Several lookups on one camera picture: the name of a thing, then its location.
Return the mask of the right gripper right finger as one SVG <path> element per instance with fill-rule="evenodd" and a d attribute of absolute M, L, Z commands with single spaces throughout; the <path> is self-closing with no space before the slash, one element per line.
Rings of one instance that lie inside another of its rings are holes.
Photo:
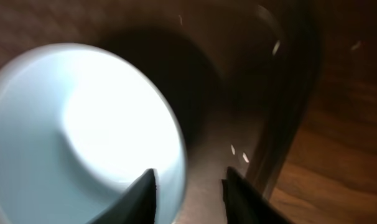
<path fill-rule="evenodd" d="M 233 167 L 221 184 L 227 224 L 291 224 Z"/>

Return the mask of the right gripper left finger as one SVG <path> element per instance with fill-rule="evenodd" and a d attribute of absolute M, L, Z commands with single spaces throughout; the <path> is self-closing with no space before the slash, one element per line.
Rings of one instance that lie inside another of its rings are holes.
<path fill-rule="evenodd" d="M 153 169 L 146 170 L 121 198 L 91 224 L 155 224 L 157 186 Z"/>

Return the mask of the small bowl with rice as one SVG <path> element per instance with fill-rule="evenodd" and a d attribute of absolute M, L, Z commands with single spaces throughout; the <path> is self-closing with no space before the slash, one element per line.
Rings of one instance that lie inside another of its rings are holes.
<path fill-rule="evenodd" d="M 0 69 L 0 223 L 90 223 L 148 169 L 155 223 L 173 223 L 185 197 L 185 140 L 134 65 L 64 43 Z"/>

